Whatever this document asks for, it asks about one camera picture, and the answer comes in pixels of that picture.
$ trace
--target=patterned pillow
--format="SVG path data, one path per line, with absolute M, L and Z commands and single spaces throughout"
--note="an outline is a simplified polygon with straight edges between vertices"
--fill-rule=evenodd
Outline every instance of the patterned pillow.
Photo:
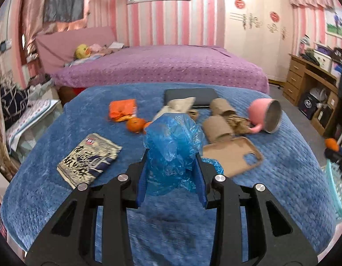
M 28 103 L 28 90 L 19 90 L 17 86 L 0 87 L 1 106 L 4 114 L 5 129 L 9 129 L 24 113 Z

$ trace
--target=red round sticker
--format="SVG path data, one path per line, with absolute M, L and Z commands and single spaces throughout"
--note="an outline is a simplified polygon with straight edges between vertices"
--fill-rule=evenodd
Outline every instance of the red round sticker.
M 235 6 L 238 9 L 244 9 L 246 7 L 246 3 L 244 0 L 235 0 Z
M 271 19 L 274 23 L 278 23 L 279 22 L 279 15 L 275 12 L 271 12 Z

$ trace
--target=orange packet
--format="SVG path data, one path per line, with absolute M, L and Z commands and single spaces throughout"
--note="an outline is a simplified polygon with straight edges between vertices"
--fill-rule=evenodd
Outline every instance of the orange packet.
M 137 104 L 135 99 L 112 101 L 109 104 L 109 118 L 121 122 L 135 116 Z

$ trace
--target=bed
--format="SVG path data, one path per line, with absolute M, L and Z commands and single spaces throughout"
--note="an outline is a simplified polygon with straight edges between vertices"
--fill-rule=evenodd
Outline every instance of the bed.
M 124 123 L 106 119 L 113 100 L 135 98 L 138 116 L 148 121 L 163 106 L 163 93 L 173 88 L 202 88 L 203 84 L 138 83 L 92 87 L 66 104 L 10 183 L 1 207 L 10 235 L 25 250 L 55 210 L 71 193 L 56 170 L 57 164 L 90 133 L 99 133 L 123 147 L 117 160 L 94 182 L 101 185 L 126 171 L 143 155 L 143 135 L 127 131 Z M 267 95 L 258 91 L 211 86 L 239 115 Z M 197 123 L 209 116 L 201 110 Z M 317 253 L 329 244 L 335 229 L 335 211 L 324 174 L 301 134 L 283 114 L 279 130 L 248 135 L 264 162 L 234 178 L 252 187 L 264 183 L 285 207 Z M 209 265 L 216 213 L 204 210 L 195 193 L 177 189 L 164 196 L 148 196 L 138 210 L 128 210 L 129 235 L 135 265 Z M 98 223 L 96 259 L 101 259 Z M 244 257 L 247 245 L 244 244 Z
M 109 46 L 109 27 L 85 28 L 37 36 L 44 72 L 56 86 L 88 88 L 136 82 L 189 82 L 231 86 L 268 93 L 262 69 L 217 46 L 162 45 L 121 49 L 81 65 L 64 67 L 82 43 Z

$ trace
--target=white box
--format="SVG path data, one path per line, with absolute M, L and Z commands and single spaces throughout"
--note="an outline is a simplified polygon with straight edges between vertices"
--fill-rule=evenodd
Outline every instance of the white box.
M 331 63 L 332 58 L 328 55 L 325 55 L 317 50 L 314 50 L 314 56 L 317 59 L 317 61 L 320 63 L 320 67 L 324 69 L 327 72 L 331 71 Z

